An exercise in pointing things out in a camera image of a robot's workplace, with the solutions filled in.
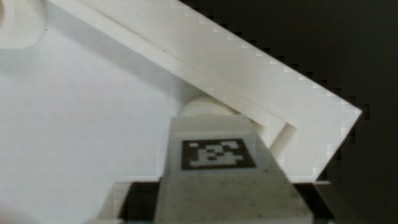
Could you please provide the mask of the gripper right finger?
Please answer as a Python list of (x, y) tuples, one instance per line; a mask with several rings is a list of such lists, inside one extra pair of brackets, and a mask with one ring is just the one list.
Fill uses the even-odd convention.
[(313, 183), (296, 183), (296, 189), (313, 212), (313, 224), (337, 224), (337, 215)]

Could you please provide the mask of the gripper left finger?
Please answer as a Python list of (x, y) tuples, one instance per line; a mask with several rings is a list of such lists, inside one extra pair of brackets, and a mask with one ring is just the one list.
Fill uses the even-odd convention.
[(118, 215), (122, 224), (155, 224), (159, 191), (159, 182), (134, 182), (130, 184)]

